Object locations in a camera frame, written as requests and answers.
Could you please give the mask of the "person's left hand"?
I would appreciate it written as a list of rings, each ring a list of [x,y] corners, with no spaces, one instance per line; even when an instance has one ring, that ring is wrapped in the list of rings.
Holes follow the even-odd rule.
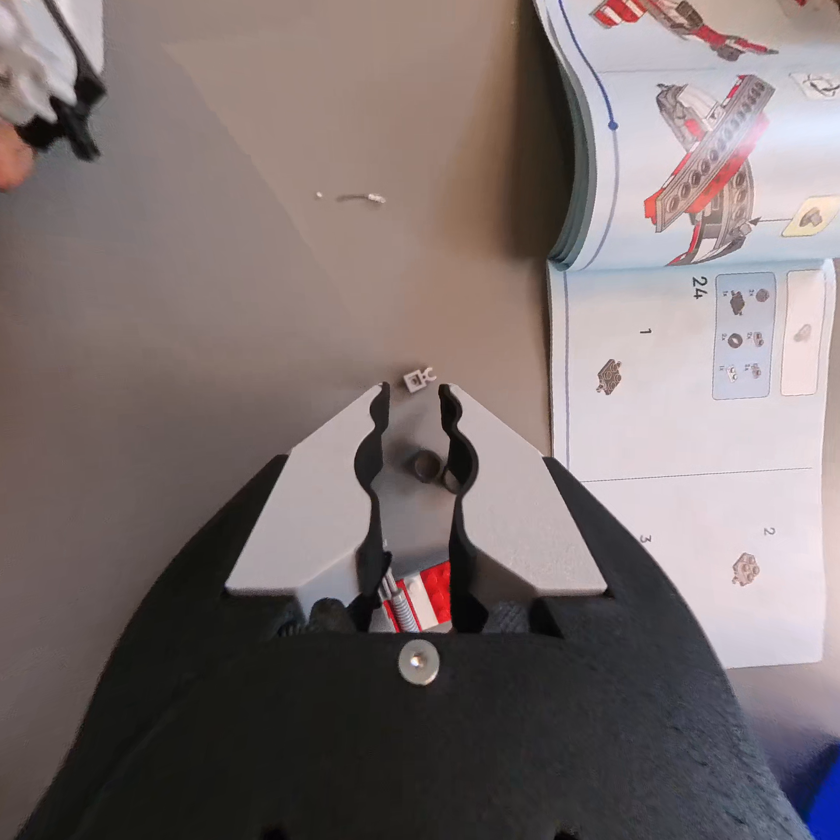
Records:
[[[1,193],[20,187],[35,167],[35,150],[18,135],[15,126],[1,121]]]

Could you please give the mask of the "red white brick assembly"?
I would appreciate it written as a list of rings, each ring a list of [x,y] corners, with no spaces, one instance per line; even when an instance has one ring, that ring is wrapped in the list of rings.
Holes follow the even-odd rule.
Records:
[[[449,562],[397,579],[387,571],[380,583],[378,606],[368,632],[372,634],[448,634],[453,629],[449,593]]]

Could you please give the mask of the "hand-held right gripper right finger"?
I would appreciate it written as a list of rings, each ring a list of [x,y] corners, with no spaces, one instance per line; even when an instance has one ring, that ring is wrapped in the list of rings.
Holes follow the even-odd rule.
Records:
[[[527,632],[536,602],[607,584],[542,453],[460,386],[438,389],[455,496],[448,540],[456,632]]]

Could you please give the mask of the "building instruction booklet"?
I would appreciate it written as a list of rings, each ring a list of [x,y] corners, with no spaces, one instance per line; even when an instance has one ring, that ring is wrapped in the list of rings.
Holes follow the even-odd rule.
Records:
[[[553,454],[726,668],[823,658],[838,2],[534,2],[570,111]]]

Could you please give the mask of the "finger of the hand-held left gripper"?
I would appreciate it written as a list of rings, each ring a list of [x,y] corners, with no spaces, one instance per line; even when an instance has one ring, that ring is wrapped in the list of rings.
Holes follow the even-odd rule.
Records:
[[[1,2],[2,125],[35,152],[101,155],[88,121],[107,97],[103,1]]]

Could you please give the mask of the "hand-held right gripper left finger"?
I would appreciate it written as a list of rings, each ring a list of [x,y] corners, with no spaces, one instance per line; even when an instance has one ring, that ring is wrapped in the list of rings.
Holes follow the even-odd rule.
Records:
[[[288,454],[226,582],[233,596],[289,596],[309,617],[323,599],[362,632],[391,564],[373,484],[384,465],[390,386],[374,385]]]

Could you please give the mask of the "grey desk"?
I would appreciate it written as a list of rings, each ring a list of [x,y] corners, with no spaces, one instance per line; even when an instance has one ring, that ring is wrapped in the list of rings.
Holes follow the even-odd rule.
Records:
[[[811,838],[553,454],[574,144],[534,2],[259,6],[111,2],[105,155],[2,196],[2,838]],[[452,384],[549,462],[607,592],[505,633],[227,594],[290,451],[383,382],[395,578],[449,562]]]

